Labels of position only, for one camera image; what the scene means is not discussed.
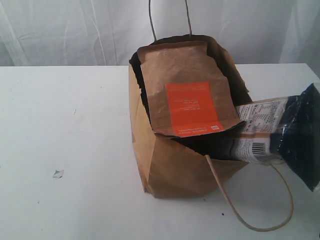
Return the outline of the blue spaghetti pasta packet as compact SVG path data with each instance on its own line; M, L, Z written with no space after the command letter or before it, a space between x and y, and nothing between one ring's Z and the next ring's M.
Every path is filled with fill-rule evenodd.
M284 161L312 192L320 184L320 85L300 95L236 107L244 125L229 137L227 156L269 165Z

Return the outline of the brown kraft paper pouch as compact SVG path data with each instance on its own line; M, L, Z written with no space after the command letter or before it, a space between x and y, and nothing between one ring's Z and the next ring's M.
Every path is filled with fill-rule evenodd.
M186 41L138 49L154 133L186 138L242 123L228 79L207 48L205 41Z

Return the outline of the torn clear plastic scrap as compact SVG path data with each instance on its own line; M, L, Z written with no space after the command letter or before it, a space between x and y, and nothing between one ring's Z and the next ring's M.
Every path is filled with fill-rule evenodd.
M56 179L60 179L60 178L63 177L63 175L64 175L64 170L63 169L62 170L56 170L54 172L54 174L52 175L52 177L56 178Z

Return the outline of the white backdrop curtain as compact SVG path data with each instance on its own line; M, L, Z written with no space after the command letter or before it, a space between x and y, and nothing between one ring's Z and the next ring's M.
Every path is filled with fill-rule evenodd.
M3 0L3 66L126 65L154 39L207 35L238 64L320 61L317 0Z

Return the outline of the brown paper shopping bag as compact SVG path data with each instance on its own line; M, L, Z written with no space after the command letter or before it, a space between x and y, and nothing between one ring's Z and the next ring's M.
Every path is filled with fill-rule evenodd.
M188 33L155 39L147 46L195 41L207 43L207 55L215 60L228 80L234 107L249 104L251 98L233 59L214 38ZM181 198L198 197L220 189L226 202L231 204L223 183L247 163L230 157L219 159L217 153L224 134L241 123L225 131L189 137L154 133L138 50L129 60L129 114L133 150L146 193L155 198Z

